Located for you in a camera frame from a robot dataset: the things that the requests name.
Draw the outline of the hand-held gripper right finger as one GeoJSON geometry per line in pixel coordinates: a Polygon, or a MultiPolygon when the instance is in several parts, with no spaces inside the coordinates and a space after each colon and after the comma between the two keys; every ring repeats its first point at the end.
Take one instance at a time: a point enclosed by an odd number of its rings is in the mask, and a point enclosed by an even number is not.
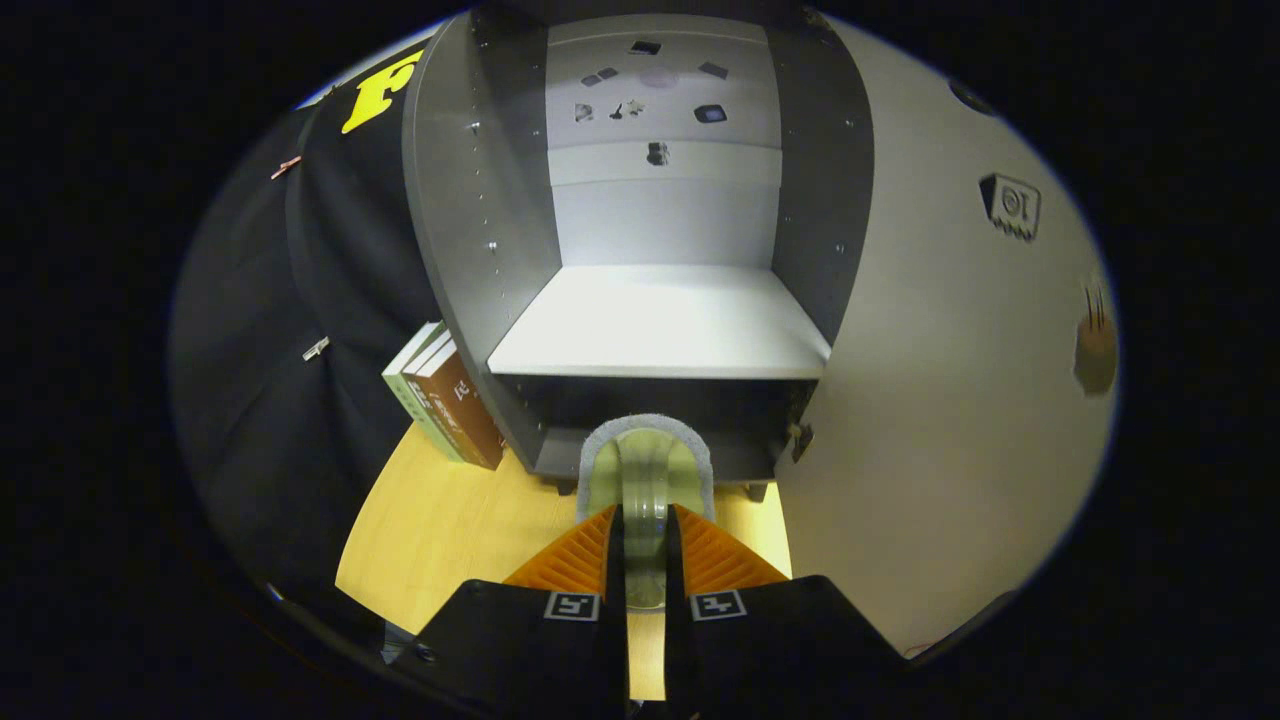
{"type": "Polygon", "coordinates": [[[669,506],[666,696],[677,719],[868,719],[908,661],[823,575],[787,578],[669,506]]]}

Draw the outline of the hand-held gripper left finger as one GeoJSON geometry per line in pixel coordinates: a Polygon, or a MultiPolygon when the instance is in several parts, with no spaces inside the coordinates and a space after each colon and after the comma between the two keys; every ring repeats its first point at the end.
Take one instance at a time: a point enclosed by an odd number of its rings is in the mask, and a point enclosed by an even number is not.
{"type": "Polygon", "coordinates": [[[623,528],[609,506],[504,582],[465,582],[401,653],[401,675],[452,719],[625,717],[623,528]]]}

